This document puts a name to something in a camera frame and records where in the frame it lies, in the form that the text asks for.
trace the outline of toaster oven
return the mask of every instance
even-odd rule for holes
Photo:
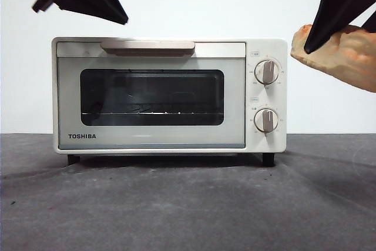
[[[281,39],[55,38],[53,142],[78,156],[286,149]]]

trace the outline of oven door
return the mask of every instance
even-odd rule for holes
[[[245,50],[114,55],[58,44],[59,148],[244,148]]]

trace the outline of temperature knob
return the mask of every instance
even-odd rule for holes
[[[273,60],[264,60],[257,64],[254,75],[264,85],[269,85],[278,78],[278,66]]]
[[[256,113],[254,124],[261,132],[272,132],[278,125],[278,116],[271,109],[262,109]]]

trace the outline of control panel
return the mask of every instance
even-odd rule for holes
[[[250,41],[247,49],[247,147],[255,152],[282,152],[287,128],[287,43]]]

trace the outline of toshiba logo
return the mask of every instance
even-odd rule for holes
[[[84,135],[81,135],[81,134],[70,134],[68,135],[70,139],[83,139],[83,138],[96,138],[95,135],[90,135],[90,134],[84,134]]]

